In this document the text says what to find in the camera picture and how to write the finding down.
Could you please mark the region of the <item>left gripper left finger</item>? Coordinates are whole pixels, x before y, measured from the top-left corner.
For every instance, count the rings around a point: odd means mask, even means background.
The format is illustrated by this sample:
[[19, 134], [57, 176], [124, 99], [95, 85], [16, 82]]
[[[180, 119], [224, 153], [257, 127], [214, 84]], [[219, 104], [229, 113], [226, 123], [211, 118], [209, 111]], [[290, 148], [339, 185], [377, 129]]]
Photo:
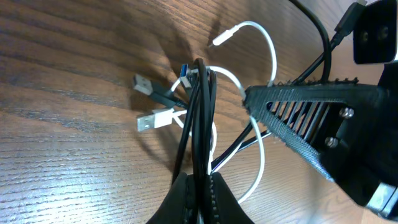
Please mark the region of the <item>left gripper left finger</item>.
[[178, 175], [158, 210], [147, 224], [186, 224], [190, 223], [192, 207], [189, 200], [193, 196], [189, 189], [186, 173]]

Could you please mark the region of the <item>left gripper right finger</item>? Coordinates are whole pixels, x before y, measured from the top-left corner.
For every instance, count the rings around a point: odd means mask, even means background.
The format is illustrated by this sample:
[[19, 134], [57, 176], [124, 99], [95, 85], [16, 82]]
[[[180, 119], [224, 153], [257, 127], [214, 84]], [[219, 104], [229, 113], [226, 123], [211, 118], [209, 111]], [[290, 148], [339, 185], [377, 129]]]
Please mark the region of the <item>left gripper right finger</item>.
[[205, 223], [253, 224], [220, 173], [205, 179]]

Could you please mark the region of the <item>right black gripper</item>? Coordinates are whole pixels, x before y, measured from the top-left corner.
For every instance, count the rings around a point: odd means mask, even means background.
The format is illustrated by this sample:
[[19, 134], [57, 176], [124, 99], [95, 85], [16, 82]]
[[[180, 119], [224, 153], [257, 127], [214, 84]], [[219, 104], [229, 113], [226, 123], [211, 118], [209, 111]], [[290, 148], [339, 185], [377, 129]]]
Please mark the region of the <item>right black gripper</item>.
[[376, 86], [250, 86], [244, 106], [358, 205], [397, 206], [397, 67]]

